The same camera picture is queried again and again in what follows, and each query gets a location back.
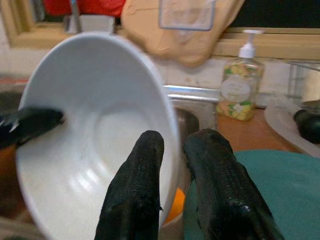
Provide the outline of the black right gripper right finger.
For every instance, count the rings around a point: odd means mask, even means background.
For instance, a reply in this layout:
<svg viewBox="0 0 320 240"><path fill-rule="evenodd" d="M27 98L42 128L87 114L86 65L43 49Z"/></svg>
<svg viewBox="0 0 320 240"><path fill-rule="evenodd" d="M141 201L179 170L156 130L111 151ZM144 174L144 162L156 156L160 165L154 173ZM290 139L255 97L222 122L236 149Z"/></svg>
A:
<svg viewBox="0 0 320 240"><path fill-rule="evenodd" d="M206 128L184 144L195 181L197 224L205 240L282 240L273 214L230 142Z"/></svg>

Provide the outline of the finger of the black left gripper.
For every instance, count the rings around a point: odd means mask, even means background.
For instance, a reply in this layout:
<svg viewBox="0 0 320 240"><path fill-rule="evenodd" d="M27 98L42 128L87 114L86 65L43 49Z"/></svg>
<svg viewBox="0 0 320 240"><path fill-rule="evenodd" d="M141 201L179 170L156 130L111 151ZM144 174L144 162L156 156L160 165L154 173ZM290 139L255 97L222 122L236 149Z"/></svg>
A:
<svg viewBox="0 0 320 240"><path fill-rule="evenodd" d="M26 107L0 116L0 147L21 146L64 123L64 113L50 108Z"/></svg>

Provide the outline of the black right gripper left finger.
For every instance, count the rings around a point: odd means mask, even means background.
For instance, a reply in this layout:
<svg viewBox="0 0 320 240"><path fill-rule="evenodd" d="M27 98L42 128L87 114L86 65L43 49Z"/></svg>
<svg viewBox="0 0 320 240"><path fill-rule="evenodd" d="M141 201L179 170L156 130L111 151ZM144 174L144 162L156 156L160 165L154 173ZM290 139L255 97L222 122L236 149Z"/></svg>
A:
<svg viewBox="0 0 320 240"><path fill-rule="evenodd" d="M163 155L162 135L143 132L107 188L96 240L158 239Z"/></svg>

